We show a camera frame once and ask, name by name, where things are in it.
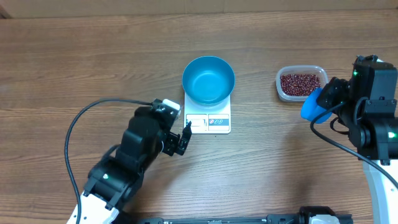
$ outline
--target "blue gripper attachment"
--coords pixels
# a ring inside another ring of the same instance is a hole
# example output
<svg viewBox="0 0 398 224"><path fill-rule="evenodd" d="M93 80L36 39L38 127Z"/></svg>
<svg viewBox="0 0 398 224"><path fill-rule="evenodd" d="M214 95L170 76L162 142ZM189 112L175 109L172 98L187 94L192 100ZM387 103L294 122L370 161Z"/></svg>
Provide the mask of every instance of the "blue gripper attachment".
<svg viewBox="0 0 398 224"><path fill-rule="evenodd" d="M322 88L317 88L305 100L303 107L301 108L301 117L302 118L312 121L318 115L320 115L326 111L326 109L318 106L318 104L317 104L317 98L321 94L321 91L322 91ZM324 115L320 119L318 119L318 121L316 123L321 124L321 123L325 122L327 119L329 119L330 116L331 116L331 112Z"/></svg>

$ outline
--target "robotic arm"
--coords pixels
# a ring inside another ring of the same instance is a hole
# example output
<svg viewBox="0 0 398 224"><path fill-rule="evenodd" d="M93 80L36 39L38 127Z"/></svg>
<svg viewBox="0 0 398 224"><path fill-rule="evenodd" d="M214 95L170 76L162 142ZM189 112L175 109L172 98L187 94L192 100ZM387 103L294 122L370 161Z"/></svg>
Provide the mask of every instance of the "robotic arm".
<svg viewBox="0 0 398 224"><path fill-rule="evenodd" d="M397 69L392 64L378 60L376 55L359 56L351 79L332 78L317 103L326 110L344 104L333 111L338 122L349 129L339 133L348 135L359 155L372 160L398 180L398 119L394 116L396 83ZM398 223L396 181L394 185L366 161L363 169L371 192L374 223Z"/></svg>
<svg viewBox="0 0 398 224"><path fill-rule="evenodd" d="M144 172L160 152L182 156L192 132L190 123L181 137L170 131L179 114L180 105L170 100L139 107L121 144L111 147L90 170L80 195L81 213L77 205L67 223L112 223L141 188Z"/></svg>

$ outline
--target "red beans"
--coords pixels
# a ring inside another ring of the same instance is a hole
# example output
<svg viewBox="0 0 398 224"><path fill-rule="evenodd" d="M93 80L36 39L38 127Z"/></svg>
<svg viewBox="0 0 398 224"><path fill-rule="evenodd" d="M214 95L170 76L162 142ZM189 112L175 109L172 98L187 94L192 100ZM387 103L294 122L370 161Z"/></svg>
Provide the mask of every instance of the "red beans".
<svg viewBox="0 0 398 224"><path fill-rule="evenodd" d="M288 74L280 77L282 91L289 96L309 96L321 87L319 77L314 74Z"/></svg>

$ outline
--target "label on scale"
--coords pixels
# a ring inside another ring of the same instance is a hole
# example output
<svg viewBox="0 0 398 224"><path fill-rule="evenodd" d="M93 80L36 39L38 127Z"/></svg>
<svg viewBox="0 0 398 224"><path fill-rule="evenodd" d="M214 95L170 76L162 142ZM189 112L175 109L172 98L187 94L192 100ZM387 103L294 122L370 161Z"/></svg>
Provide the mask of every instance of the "label on scale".
<svg viewBox="0 0 398 224"><path fill-rule="evenodd" d="M192 122L192 132L229 131L228 114L187 114L187 124Z"/></svg>

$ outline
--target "wood grain surface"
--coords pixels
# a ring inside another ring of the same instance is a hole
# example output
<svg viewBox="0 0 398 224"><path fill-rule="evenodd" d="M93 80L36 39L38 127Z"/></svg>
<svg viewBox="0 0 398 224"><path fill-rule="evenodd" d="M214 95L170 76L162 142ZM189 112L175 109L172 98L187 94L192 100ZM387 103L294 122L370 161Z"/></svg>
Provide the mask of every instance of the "wood grain surface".
<svg viewBox="0 0 398 224"><path fill-rule="evenodd" d="M0 0L7 18L395 9L398 0Z"/></svg>
<svg viewBox="0 0 398 224"><path fill-rule="evenodd" d="M127 212L253 217L327 205L373 222L362 164L317 138L300 103L279 101L275 75L310 64L350 78L355 55L397 65L398 11L4 19L0 30L0 223L65 223L76 202L63 143L77 112L113 96L183 102L183 69L202 55L236 72L232 132L160 155ZM79 120L69 155L80 189L135 109L110 103ZM352 147L328 124L317 128Z"/></svg>

